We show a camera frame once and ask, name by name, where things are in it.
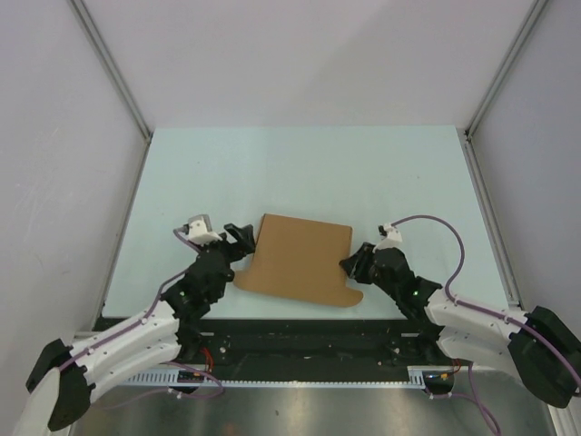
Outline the brown cardboard box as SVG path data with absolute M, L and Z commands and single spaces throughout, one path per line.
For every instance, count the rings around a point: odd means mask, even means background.
M 244 291 L 320 305 L 350 308 L 363 293 L 347 285 L 340 261 L 350 255 L 353 230 L 266 213 L 247 269 L 234 285 Z

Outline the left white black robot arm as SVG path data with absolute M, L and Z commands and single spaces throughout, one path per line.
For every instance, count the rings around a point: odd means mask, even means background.
M 232 264 L 254 253 L 253 227 L 228 223 L 216 233 L 208 216 L 197 215 L 173 232 L 195 251 L 193 263 L 164 281 L 152 305 L 133 317 L 71 344 L 47 343 L 25 383 L 29 398 L 16 435 L 63 430 L 135 374 L 199 356 L 200 320 L 234 280 Z

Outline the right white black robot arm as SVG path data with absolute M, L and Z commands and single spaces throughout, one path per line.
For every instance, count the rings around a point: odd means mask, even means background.
M 340 268 L 372 284 L 429 334 L 419 355 L 429 364 L 447 357 L 504 372 L 544 403 L 566 408 L 580 393 L 580 341 L 551 310 L 507 311 L 450 297 L 445 287 L 416 275 L 397 248 L 364 243 Z

